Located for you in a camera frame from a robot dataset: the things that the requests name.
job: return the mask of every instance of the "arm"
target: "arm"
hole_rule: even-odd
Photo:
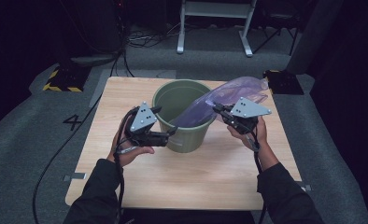
[[[100,159],[88,179],[82,195],[70,207],[64,220],[66,223],[115,223],[118,209],[118,199],[115,190],[120,184],[115,164],[114,152],[118,133],[115,134],[111,150],[106,159]],[[129,141],[122,144],[130,147]],[[139,147],[131,152],[120,155],[120,165],[131,163],[138,155],[153,154],[152,147]]]
[[[244,135],[230,126],[228,130],[233,137],[241,139],[251,149]],[[259,160],[262,173],[258,176],[258,192],[262,195],[274,223],[323,223],[312,199],[295,183],[269,146],[262,117],[259,117],[254,132],[257,133],[261,147]]]

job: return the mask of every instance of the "purple plastic bag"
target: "purple plastic bag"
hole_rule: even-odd
[[[217,116],[212,108],[214,102],[222,105],[232,105],[240,97],[245,97],[259,104],[268,97],[260,92],[265,90],[268,90],[268,82],[265,79],[255,77],[236,78],[193,101],[186,110],[172,121],[172,124],[181,128],[202,125]]]

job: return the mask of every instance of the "green bucket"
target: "green bucket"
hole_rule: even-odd
[[[154,94],[152,106],[160,105],[161,112],[156,114],[161,131],[167,132],[174,127],[169,122],[180,115],[190,104],[211,91],[206,85],[190,80],[178,79],[162,85]],[[207,129],[214,119],[193,128],[178,127],[176,133],[169,137],[167,147],[175,152],[187,153],[198,148],[204,141]]]

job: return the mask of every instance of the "hand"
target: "hand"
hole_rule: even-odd
[[[110,150],[110,152],[109,152],[109,154],[107,156],[107,159],[109,161],[115,162],[114,153],[115,153],[115,147],[116,147],[117,143],[119,142],[118,141],[118,135],[119,135],[119,131],[117,131],[117,133],[115,134],[114,139],[112,141],[111,150]],[[133,145],[132,145],[132,143],[130,141],[126,141],[126,142],[124,142],[124,143],[121,144],[121,147],[122,148],[128,148],[128,147],[132,147],[132,146]],[[138,155],[145,154],[145,153],[154,154],[155,153],[155,150],[152,147],[138,147],[135,150],[132,150],[132,151],[130,151],[128,153],[121,154],[120,155],[120,165],[123,167],[123,166],[131,163],[132,161],[134,161],[134,159]]]
[[[260,145],[264,145],[267,144],[267,133],[266,133],[266,125],[265,125],[265,120],[263,120],[263,118],[261,116],[258,117],[258,124],[257,127],[254,129],[254,133],[257,134],[257,140],[260,143]],[[228,131],[230,131],[231,135],[235,138],[238,138],[240,140],[242,140],[243,145],[245,145],[246,147],[250,148],[251,150],[254,150],[251,146],[251,144],[248,142],[246,135],[245,134],[240,134],[238,133],[234,127],[232,126],[228,126],[227,127]],[[248,137],[254,141],[254,137],[252,134],[248,133]]]

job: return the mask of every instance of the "printed number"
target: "printed number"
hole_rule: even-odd
[[[63,123],[68,123],[71,124],[71,131],[73,131],[76,128],[77,124],[82,123],[82,121],[78,121],[79,116],[78,115],[73,115],[68,119],[65,119],[63,121]]]

